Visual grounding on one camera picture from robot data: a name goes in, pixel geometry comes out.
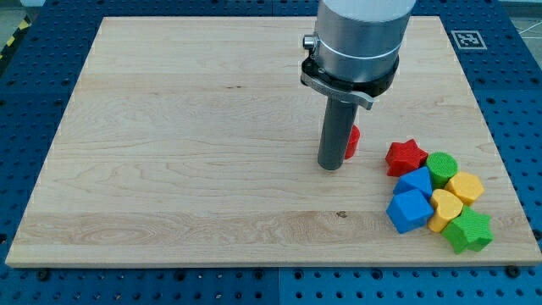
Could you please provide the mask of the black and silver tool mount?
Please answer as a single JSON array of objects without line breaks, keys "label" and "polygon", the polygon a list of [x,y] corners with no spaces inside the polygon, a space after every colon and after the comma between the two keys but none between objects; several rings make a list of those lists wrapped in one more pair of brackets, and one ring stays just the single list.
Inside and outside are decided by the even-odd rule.
[{"label": "black and silver tool mount", "polygon": [[308,57],[301,63],[300,80],[304,86],[308,86],[326,97],[370,110],[375,103],[375,98],[390,88],[398,66],[399,59],[383,76],[367,82],[353,82],[341,80],[328,74],[315,60]]}]

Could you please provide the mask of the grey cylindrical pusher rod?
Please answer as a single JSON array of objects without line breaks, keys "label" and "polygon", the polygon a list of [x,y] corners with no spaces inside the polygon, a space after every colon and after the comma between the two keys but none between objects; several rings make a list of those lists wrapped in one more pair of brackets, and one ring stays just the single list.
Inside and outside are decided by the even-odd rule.
[{"label": "grey cylindrical pusher rod", "polygon": [[344,162],[357,105],[328,98],[318,149],[318,164],[326,170],[337,170]]}]

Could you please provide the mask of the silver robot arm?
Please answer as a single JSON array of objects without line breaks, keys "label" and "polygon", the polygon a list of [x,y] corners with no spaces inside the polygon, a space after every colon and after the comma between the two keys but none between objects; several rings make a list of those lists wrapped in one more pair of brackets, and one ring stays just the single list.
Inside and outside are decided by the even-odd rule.
[{"label": "silver robot arm", "polygon": [[369,110],[386,92],[417,0],[321,0],[311,34],[302,38],[307,58],[300,81],[326,96],[318,164],[344,162],[359,108]]}]

